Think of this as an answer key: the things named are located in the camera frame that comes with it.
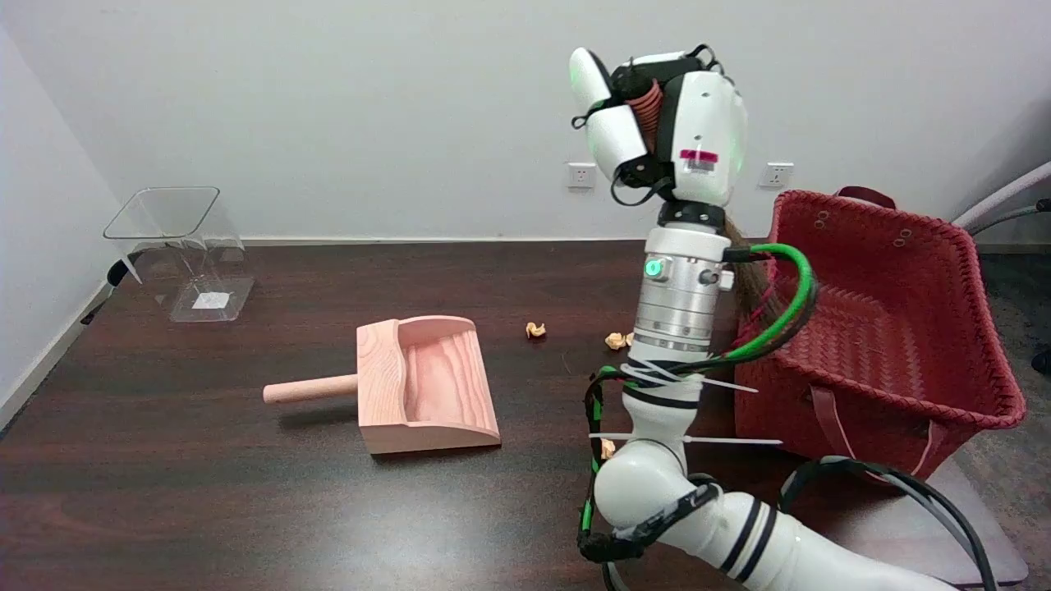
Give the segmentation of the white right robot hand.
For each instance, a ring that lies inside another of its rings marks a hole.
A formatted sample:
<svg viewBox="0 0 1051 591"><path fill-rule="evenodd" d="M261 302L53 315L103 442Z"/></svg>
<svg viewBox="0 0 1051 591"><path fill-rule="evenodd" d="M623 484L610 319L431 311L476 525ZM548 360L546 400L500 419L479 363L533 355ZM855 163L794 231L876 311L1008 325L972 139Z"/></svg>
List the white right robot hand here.
<svg viewBox="0 0 1051 591"><path fill-rule="evenodd" d="M594 165L612 187L713 207L731 202L746 156L743 97L714 50L658 53L609 68L576 48L568 79Z"/></svg>

